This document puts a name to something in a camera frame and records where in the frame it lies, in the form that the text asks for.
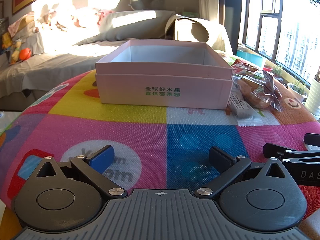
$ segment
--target yellow square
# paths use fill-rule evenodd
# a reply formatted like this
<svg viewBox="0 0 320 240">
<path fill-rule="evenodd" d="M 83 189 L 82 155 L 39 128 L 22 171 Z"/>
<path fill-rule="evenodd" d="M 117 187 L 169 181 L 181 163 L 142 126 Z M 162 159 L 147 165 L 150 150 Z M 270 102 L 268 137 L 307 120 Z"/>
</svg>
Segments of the yellow square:
<svg viewBox="0 0 320 240">
<path fill-rule="evenodd" d="M 111 122 L 166 123 L 166 107 L 102 104 L 98 98 L 95 71 L 91 71 L 75 84 L 50 110 L 85 119 Z"/>
</svg>

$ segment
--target orange ball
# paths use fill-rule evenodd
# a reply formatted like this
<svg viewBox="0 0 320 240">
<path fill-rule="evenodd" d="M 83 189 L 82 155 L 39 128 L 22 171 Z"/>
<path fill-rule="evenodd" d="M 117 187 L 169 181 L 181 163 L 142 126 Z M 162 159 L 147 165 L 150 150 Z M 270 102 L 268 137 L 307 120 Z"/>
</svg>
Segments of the orange ball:
<svg viewBox="0 0 320 240">
<path fill-rule="evenodd" d="M 29 48 L 22 49 L 19 54 L 21 60 L 27 60 L 31 57 L 31 50 Z"/>
</svg>

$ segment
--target pink box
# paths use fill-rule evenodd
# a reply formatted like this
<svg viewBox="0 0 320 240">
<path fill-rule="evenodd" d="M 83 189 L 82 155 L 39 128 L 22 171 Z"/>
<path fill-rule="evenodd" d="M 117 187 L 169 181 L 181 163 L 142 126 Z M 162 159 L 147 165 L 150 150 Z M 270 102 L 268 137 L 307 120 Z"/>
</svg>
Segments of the pink box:
<svg viewBox="0 0 320 240">
<path fill-rule="evenodd" d="M 102 103 L 225 109 L 233 68 L 206 43 L 131 40 L 99 60 Z"/>
</svg>

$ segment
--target window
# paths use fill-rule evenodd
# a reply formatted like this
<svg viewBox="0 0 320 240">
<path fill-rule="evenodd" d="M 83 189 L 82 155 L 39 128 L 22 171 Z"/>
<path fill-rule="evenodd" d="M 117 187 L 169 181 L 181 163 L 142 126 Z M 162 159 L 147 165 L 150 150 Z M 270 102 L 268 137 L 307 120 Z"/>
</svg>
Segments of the window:
<svg viewBox="0 0 320 240">
<path fill-rule="evenodd" d="M 242 42 L 310 83 L 319 68 L 319 9 L 310 0 L 247 1 Z"/>
</svg>

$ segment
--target colorful tablecloth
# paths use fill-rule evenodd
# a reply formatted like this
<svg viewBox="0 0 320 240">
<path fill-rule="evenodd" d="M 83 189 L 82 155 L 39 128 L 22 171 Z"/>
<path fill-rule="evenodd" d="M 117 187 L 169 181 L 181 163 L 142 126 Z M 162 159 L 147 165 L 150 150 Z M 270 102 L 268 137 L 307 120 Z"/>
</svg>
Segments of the colorful tablecloth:
<svg viewBox="0 0 320 240">
<path fill-rule="evenodd" d="M 306 150 L 303 136 L 320 124 L 282 85 L 283 112 L 258 110 L 259 127 L 238 127 L 229 111 L 101 104 L 95 71 L 72 78 L 27 108 L 0 136 L 0 198 L 10 205 L 47 155 L 56 161 L 112 145 L 116 158 L 103 173 L 132 188 L 189 188 L 218 176 L 208 151 L 264 162 L 266 142 Z M 320 207 L 317 187 L 300 187 L 310 216 Z"/>
</svg>

